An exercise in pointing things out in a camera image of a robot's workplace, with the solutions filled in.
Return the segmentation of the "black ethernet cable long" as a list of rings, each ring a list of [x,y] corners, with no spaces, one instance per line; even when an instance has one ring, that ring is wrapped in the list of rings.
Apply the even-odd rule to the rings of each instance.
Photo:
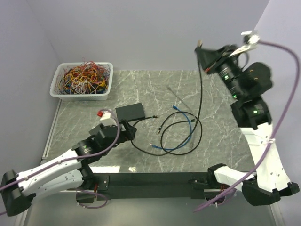
[[[163,136],[164,133],[165,133],[165,130],[162,130],[162,128],[163,128],[164,124],[166,123],[166,121],[171,116],[173,116],[174,114],[181,113],[181,114],[183,114],[185,116],[186,120],[185,121],[174,122],[174,123],[168,125],[166,128],[168,129],[168,128],[172,127],[173,125],[187,122],[189,124],[189,128],[190,128],[190,133],[188,134],[188,136],[178,146],[176,146],[174,148],[165,148],[162,145],[160,145],[160,146],[158,146],[158,145],[151,145],[151,147],[153,147],[153,148],[157,148],[159,150],[162,150],[163,151],[162,154],[155,154],[155,153],[147,152],[147,151],[142,150],[141,148],[137,147],[134,143],[131,143],[132,146],[136,150],[138,150],[140,152],[143,152],[145,154],[148,154],[148,155],[151,155],[151,156],[157,156],[157,157],[161,157],[161,156],[168,155],[168,154],[174,155],[174,156],[185,156],[185,155],[188,155],[188,154],[192,153],[199,146],[203,134],[200,134],[198,143],[194,144],[194,140],[195,140],[195,138],[194,138],[194,132],[195,132],[197,126],[199,125],[201,128],[203,128],[203,125],[202,125],[202,123],[201,123],[201,121],[199,119],[200,113],[201,113],[201,108],[202,108],[202,101],[203,101],[203,81],[202,81],[202,72],[201,72],[199,64],[198,64],[198,72],[199,72],[199,77],[200,77],[200,101],[199,101],[198,113],[195,114],[193,112],[193,110],[184,102],[184,100],[182,98],[180,98],[177,95],[177,93],[174,90],[172,90],[172,88],[170,86],[167,86],[166,88],[169,91],[171,91],[177,97],[177,99],[179,99],[188,108],[188,111],[187,112],[181,111],[181,110],[179,110],[178,107],[176,107],[175,105],[173,105],[172,107],[173,107],[173,109],[175,109],[175,112],[166,117],[166,119],[162,122],[162,124],[158,128],[158,132],[157,132],[158,134],[161,134]],[[175,153],[174,152],[176,150],[179,150],[179,149],[183,148],[189,142],[190,142],[190,150],[189,151],[184,152],[184,153]]]

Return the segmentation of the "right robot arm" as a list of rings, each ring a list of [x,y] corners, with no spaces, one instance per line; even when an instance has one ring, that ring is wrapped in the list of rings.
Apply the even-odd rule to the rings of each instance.
[[[299,192],[297,183],[287,176],[275,142],[278,126],[274,126],[263,93],[272,88],[271,69],[255,62],[246,69],[238,64],[235,45],[220,49],[195,48],[200,71],[219,75],[234,98],[232,114],[247,140],[254,168],[248,173],[231,169],[225,164],[207,170],[206,184],[217,188],[225,185],[222,195],[232,190],[241,191],[253,206],[271,205],[284,196]]]

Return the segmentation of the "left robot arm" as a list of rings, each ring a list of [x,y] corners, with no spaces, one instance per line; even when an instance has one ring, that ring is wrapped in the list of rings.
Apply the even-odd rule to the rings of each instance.
[[[136,132],[126,120],[117,125],[99,124],[90,130],[87,139],[57,158],[27,171],[6,172],[0,185],[5,214],[18,215],[34,201],[60,191],[93,188],[96,178],[89,165],[106,156],[113,147],[134,140]]]

